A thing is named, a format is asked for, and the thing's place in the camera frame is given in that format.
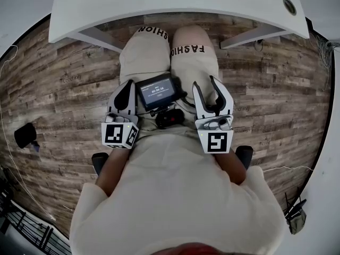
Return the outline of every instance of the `railing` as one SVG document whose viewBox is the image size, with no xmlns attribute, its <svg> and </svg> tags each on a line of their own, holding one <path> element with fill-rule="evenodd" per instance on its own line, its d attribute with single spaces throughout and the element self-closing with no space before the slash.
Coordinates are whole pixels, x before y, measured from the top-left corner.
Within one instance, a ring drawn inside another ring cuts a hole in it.
<svg viewBox="0 0 340 255">
<path fill-rule="evenodd" d="M 3 202 L 4 197 L 0 194 L 0 213 L 3 211 Z M 11 207 L 4 217 L 23 237 L 45 254 L 72 255 L 70 246 L 54 233 L 52 227 L 34 220 L 21 209 Z"/>
</svg>

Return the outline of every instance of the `small display screen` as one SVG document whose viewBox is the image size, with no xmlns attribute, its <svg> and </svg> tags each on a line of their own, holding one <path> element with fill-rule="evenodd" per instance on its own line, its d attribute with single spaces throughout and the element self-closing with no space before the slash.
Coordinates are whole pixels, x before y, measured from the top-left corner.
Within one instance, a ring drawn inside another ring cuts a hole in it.
<svg viewBox="0 0 340 255">
<path fill-rule="evenodd" d="M 149 105 L 153 102 L 162 100 L 175 94 L 170 78 L 156 81 L 152 84 L 140 88 L 145 104 Z"/>
</svg>

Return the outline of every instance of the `desk leg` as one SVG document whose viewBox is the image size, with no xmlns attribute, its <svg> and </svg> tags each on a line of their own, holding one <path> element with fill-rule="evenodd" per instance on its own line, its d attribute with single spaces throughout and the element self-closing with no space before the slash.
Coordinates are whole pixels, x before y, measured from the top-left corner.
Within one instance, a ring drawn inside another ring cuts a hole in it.
<svg viewBox="0 0 340 255">
<path fill-rule="evenodd" d="M 108 33 L 102 32 L 98 28 L 88 28 L 69 36 L 72 39 L 85 41 L 93 45 L 98 45 L 118 53 L 121 53 L 125 44 L 112 38 Z"/>
<path fill-rule="evenodd" d="M 276 37 L 281 35 L 290 34 L 291 32 L 288 32 L 284 29 L 275 27 L 273 25 L 269 24 L 263 24 L 260 27 L 257 27 L 255 29 L 249 30 L 247 32 L 241 33 L 235 37 L 232 37 L 230 39 L 221 41 L 219 43 L 219 46 L 221 49 L 227 49 L 231 47 L 235 47 L 237 45 L 243 45 L 246 43 L 250 43 L 252 41 L 256 40 L 262 40 L 270 37 Z"/>
</svg>

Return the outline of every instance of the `knee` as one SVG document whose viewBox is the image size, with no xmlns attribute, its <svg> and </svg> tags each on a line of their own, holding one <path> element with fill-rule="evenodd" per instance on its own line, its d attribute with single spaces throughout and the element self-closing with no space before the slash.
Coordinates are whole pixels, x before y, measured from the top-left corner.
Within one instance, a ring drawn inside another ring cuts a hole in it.
<svg viewBox="0 0 340 255">
<path fill-rule="evenodd" d="M 173 47 L 182 45 L 205 45 L 213 48 L 206 31 L 198 25 L 178 28 L 173 39 Z"/>
</svg>

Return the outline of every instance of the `wooden floor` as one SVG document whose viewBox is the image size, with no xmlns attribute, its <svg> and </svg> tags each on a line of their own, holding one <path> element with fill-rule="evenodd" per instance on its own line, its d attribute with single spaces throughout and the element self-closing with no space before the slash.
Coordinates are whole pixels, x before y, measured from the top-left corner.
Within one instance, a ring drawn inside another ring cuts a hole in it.
<svg viewBox="0 0 340 255">
<path fill-rule="evenodd" d="M 100 27 L 126 42 L 144 24 L 170 35 L 187 24 L 206 29 L 216 46 L 220 76 L 235 101 L 233 148 L 252 146 L 253 165 L 262 169 L 312 165 L 329 104 L 329 84 L 323 91 L 327 72 L 314 41 L 312 45 L 292 35 L 265 40 L 262 51 L 253 44 L 220 50 L 220 40 L 258 23 L 206 13 L 145 15 Z M 17 57 L 4 67 L 0 100 L 5 132 L 27 187 L 68 235 L 83 183 L 97 178 L 91 156 L 110 151 L 101 145 L 100 124 L 119 82 L 120 63 L 118 53 L 83 42 L 65 39 L 49 44 L 48 27 L 47 21 L 18 44 Z M 31 146 L 20 149 L 14 141 L 14 131 L 28 122 L 36 127 L 39 153 Z M 1 165 L 19 178 L 2 133 L 0 144 Z M 307 173 L 305 168 L 265 172 L 283 208 L 284 193 L 293 197 Z M 49 219 L 24 191 L 16 193 L 15 200 Z"/>
</svg>

